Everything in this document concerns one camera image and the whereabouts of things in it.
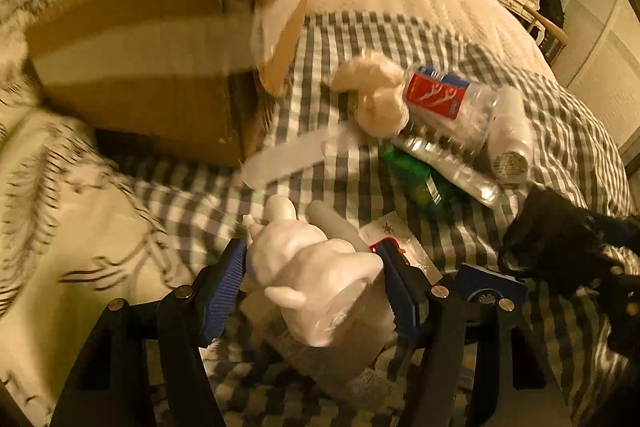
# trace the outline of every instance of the plaid fabric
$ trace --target plaid fabric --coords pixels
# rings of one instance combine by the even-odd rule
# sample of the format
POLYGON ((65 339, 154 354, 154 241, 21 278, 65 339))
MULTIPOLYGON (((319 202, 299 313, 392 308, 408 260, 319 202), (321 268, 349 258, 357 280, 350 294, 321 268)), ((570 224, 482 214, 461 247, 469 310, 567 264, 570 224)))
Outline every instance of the plaid fabric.
MULTIPOLYGON (((403 67, 433 64, 491 86, 517 87, 536 136, 535 183, 603 214, 625 216, 632 211, 615 144, 584 104, 555 81, 501 63, 481 45, 415 18, 361 12, 307 18, 289 71, 290 97, 280 105, 265 145, 347 119, 348 95, 330 92, 323 79, 365 47, 382 51, 403 67)), ((379 161, 378 149, 368 146, 297 172, 264 192, 235 187, 229 169, 132 159, 123 167, 151 213, 180 238, 186 261, 195 251, 222 251, 239 230, 241 216, 260 217, 267 197, 278 193, 291 199, 300 214, 310 201, 322 199, 359 226, 395 210, 439 270, 454 271, 460 263, 497 269, 500 238, 526 197, 523 188, 508 191, 495 210, 469 199, 454 205, 449 221, 427 220, 379 161)), ((630 252, 612 249, 610 254, 629 272, 640 273, 630 252)), ((210 255, 214 262, 215 255, 210 255)), ((607 325, 593 294, 583 290, 565 300, 550 293, 546 283, 529 284, 532 292, 524 315, 545 346, 578 423, 610 390, 625 362, 606 347, 607 325)), ((246 349, 242 329, 242 317, 234 314, 206 356, 229 426, 387 426, 401 413, 401 404, 385 403, 376 414, 336 405, 269 350, 258 356, 246 349)), ((391 346, 375 364, 398 385, 411 385, 420 357, 416 352, 408 372, 398 373, 401 357, 391 346)))

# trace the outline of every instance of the red label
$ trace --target red label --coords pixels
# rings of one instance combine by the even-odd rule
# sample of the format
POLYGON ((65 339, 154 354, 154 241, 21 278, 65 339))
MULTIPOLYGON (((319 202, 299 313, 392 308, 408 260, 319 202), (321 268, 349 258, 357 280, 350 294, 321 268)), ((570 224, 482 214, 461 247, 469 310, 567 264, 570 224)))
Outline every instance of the red label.
POLYGON ((449 120, 455 120, 466 93, 466 86, 452 86, 420 73, 414 73, 406 92, 406 101, 449 120))
POLYGON ((402 248, 400 248, 400 244, 398 243, 398 241, 396 241, 395 237, 385 237, 383 239, 380 239, 380 241, 378 241, 375 245, 371 245, 369 247, 369 250, 372 251, 373 253, 376 253, 376 248, 378 247, 378 245, 380 243, 382 243, 385 239, 388 239, 390 241, 393 242, 393 244, 395 245, 396 249, 398 250, 398 253, 402 256, 402 260, 404 261, 404 263, 407 266, 411 266, 411 263, 409 263, 409 260, 404 256, 404 254, 406 253, 406 250, 403 250, 402 248))

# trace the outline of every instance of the white wall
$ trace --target white wall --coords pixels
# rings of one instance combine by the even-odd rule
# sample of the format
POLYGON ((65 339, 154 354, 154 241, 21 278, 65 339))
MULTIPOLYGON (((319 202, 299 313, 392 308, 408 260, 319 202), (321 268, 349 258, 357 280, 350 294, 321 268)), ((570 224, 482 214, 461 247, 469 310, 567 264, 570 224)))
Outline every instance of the white wall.
POLYGON ((640 210, 640 171, 636 171, 629 178, 629 186, 631 187, 631 195, 636 202, 636 211, 640 210))
POLYGON ((564 9, 569 44, 552 70, 624 153, 640 129, 640 22, 627 0, 567 0, 564 9))

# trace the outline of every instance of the white bottle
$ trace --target white bottle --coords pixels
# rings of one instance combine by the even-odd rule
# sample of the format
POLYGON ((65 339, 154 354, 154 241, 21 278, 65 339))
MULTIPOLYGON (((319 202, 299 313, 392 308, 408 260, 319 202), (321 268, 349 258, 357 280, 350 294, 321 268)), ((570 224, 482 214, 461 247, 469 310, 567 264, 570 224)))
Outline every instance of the white bottle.
POLYGON ((487 152, 496 179, 521 184, 529 179, 533 162, 533 133, 524 112, 522 93, 511 86, 498 90, 494 120, 489 126, 487 152))

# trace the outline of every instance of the white plastic container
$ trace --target white plastic container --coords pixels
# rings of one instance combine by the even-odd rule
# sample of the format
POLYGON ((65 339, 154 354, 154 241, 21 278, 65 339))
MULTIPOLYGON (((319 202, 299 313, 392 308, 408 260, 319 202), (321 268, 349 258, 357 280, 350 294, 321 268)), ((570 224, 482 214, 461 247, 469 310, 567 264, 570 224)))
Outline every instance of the white plastic container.
POLYGON ((487 153, 496 179, 502 184, 521 184, 529 180, 533 162, 533 133, 524 112, 522 93, 502 86, 494 121, 489 126, 487 153))
POLYGON ((497 93, 485 84, 415 65, 406 72, 403 98, 412 120, 433 131, 434 141, 453 142, 452 151, 469 158, 484 145, 497 93))

